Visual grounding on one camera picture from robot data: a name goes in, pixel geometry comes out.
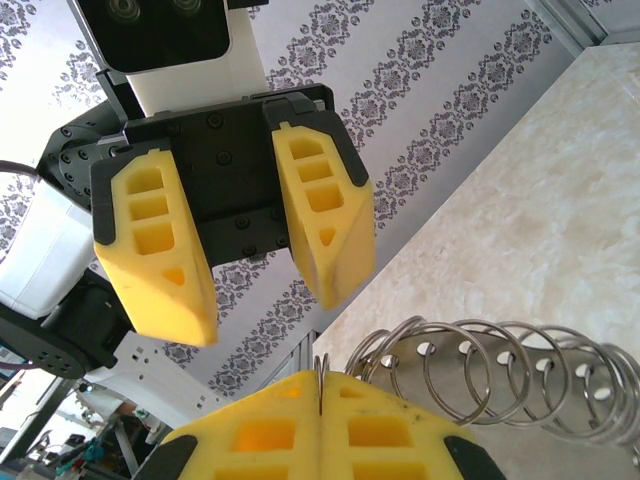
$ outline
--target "metal spring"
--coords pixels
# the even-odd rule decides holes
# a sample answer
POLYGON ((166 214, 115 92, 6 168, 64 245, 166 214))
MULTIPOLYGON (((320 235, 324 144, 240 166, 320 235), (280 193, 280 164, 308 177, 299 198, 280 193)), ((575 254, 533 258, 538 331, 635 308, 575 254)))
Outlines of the metal spring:
POLYGON ((421 392, 413 395, 417 403, 435 403, 459 425, 540 426, 568 440, 631 445, 638 461, 640 365, 624 350, 569 328, 483 320, 434 323, 416 316, 393 331, 378 330, 365 338, 345 371, 404 399, 419 387, 421 392), (441 395, 455 383, 456 366, 466 391, 458 389, 450 397, 459 403, 460 396, 468 395, 476 405, 471 413, 441 395), (444 372, 440 387, 434 379, 437 367, 444 372), (599 398, 603 389, 608 396, 599 398), (502 397, 500 411, 496 396, 502 397))

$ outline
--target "patterned wall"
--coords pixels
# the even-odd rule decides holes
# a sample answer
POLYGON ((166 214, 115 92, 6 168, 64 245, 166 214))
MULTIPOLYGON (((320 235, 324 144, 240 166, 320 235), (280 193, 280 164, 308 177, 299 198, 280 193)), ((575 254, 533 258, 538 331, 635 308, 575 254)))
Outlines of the patterned wall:
MULTIPOLYGON (((334 89, 375 182, 378 268, 574 59, 524 0, 274 0, 250 13, 271 88, 334 89)), ((64 0, 0 0, 0 158, 33 162, 53 128, 101 101, 96 70, 64 0)), ((3 182, 0 251, 31 192, 3 182)), ((339 313, 319 309, 286 251, 214 277, 223 342, 161 346, 225 396, 253 391, 339 313)))

